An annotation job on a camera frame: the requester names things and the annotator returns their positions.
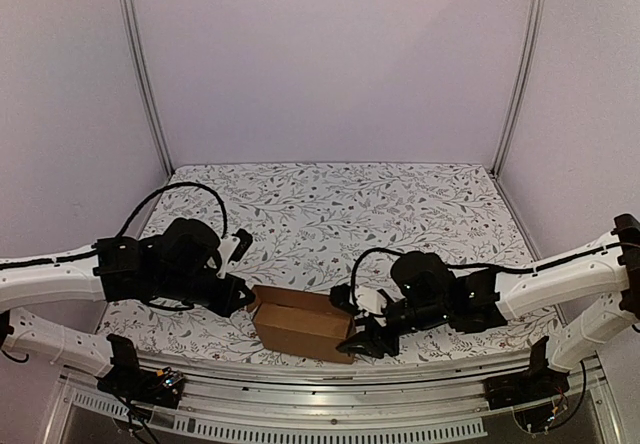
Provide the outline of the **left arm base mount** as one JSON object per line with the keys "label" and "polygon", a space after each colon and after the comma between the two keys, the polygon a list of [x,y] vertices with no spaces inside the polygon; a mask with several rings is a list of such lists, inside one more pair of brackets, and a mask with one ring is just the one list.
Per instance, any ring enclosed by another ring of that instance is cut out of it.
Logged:
{"label": "left arm base mount", "polygon": [[186,377],[176,388],[156,387],[156,371],[116,366],[107,375],[97,379],[97,388],[127,403],[139,402],[176,409],[182,398]]}

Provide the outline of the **brown cardboard box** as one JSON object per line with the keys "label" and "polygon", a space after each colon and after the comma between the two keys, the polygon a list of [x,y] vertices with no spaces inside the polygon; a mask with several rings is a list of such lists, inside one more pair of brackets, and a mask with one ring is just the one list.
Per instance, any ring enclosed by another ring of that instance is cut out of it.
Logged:
{"label": "brown cardboard box", "polygon": [[355,357],[337,350],[353,335],[353,317],[324,294],[257,285],[247,306],[263,347],[292,356],[351,365]]}

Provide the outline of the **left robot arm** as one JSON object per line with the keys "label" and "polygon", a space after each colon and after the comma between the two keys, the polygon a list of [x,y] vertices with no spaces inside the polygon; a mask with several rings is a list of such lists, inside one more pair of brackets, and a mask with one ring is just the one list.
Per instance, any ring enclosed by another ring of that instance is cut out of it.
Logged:
{"label": "left robot arm", "polygon": [[176,311],[203,307],[228,318],[255,300],[231,273],[253,243],[244,229],[220,237],[195,219],[174,220],[144,239],[104,238],[61,256],[1,265],[1,351],[11,358],[41,354],[111,383],[128,398],[148,390],[135,346],[124,337],[97,336],[39,318],[36,304],[83,300],[144,305],[176,302]]}

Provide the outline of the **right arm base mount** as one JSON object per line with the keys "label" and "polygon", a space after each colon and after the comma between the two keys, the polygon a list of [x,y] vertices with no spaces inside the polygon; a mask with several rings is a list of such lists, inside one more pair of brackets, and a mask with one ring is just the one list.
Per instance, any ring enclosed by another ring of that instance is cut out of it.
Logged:
{"label": "right arm base mount", "polygon": [[568,373],[549,369],[525,370],[482,381],[484,398],[491,410],[503,409],[566,393]]}

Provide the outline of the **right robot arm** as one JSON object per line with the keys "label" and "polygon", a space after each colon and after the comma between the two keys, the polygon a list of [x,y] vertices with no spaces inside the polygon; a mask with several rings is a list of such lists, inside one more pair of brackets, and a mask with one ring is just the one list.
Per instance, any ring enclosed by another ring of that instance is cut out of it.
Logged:
{"label": "right robot arm", "polygon": [[517,391],[537,400],[584,357],[639,322],[639,222],[630,214],[596,240],[524,267],[447,264],[435,253],[393,252],[390,277],[402,297],[360,287],[332,287],[331,304],[356,319],[358,332],[337,349],[376,359],[399,353],[401,336],[447,325],[466,334],[502,327],[526,314],[586,296],[597,300],[531,349]]}

